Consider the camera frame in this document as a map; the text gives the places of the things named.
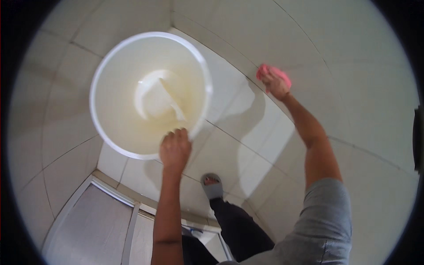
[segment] pink rag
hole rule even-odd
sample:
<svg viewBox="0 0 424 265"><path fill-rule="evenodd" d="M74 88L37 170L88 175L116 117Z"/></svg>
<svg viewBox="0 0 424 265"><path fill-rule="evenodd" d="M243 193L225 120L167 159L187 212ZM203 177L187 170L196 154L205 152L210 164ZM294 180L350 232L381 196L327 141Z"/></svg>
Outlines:
<svg viewBox="0 0 424 265"><path fill-rule="evenodd" d="M269 66L267 64L261 64L258 71L256 72L256 78L260 81L262 75L266 75L269 71L273 72L276 76L280 77L284 82L286 82L288 88L291 87L291 81L288 78L287 74L278 69L277 67Z"/></svg>

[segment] left hand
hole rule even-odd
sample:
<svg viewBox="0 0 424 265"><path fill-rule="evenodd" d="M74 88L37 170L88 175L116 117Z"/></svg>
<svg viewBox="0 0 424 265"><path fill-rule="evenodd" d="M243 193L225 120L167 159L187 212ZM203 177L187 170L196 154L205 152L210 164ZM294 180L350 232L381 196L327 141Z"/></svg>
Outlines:
<svg viewBox="0 0 424 265"><path fill-rule="evenodd" d="M176 129L169 132L160 145L159 156L163 163L164 177L181 179L183 170L191 154L191 142L188 140L187 129Z"/></svg>

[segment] hand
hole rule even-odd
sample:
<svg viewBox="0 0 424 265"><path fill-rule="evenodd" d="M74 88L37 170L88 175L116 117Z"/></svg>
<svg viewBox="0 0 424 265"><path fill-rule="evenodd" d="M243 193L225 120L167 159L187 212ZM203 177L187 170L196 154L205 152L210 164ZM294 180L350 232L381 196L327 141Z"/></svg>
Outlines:
<svg viewBox="0 0 424 265"><path fill-rule="evenodd" d="M271 92L278 100L282 100L286 95L290 94L286 82L274 74L271 69L268 73L261 75L261 81L266 87L266 92Z"/></svg>
<svg viewBox="0 0 424 265"><path fill-rule="evenodd" d="M191 142L186 129L169 132L160 145L159 156L163 163L164 177L181 179L191 153Z"/></svg>

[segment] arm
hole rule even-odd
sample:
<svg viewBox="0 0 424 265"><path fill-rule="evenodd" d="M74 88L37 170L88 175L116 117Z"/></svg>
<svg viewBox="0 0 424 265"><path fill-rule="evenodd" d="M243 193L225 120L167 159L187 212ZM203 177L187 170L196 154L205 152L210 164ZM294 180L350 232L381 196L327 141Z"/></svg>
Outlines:
<svg viewBox="0 0 424 265"><path fill-rule="evenodd" d="M162 141L160 158L163 162L161 195L153 226L152 265L180 264L181 245L180 181L191 153L187 130L170 132Z"/></svg>
<svg viewBox="0 0 424 265"><path fill-rule="evenodd" d="M286 105L294 119L296 129L306 145L306 189L313 182L323 178L342 181L336 158L321 124L293 97L280 77L270 72L262 75L261 80L267 90Z"/></svg>

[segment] pant leg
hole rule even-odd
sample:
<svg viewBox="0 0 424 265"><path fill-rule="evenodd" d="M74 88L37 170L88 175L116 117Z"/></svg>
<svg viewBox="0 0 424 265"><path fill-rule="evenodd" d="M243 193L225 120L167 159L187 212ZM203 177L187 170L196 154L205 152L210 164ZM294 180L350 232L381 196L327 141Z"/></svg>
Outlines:
<svg viewBox="0 0 424 265"><path fill-rule="evenodd" d="M274 242L242 208L217 198L209 201L221 226L221 235L233 257L241 262L274 248Z"/></svg>
<svg viewBox="0 0 424 265"><path fill-rule="evenodd" d="M218 261L207 248L192 236L182 236L184 265L216 265Z"/></svg>

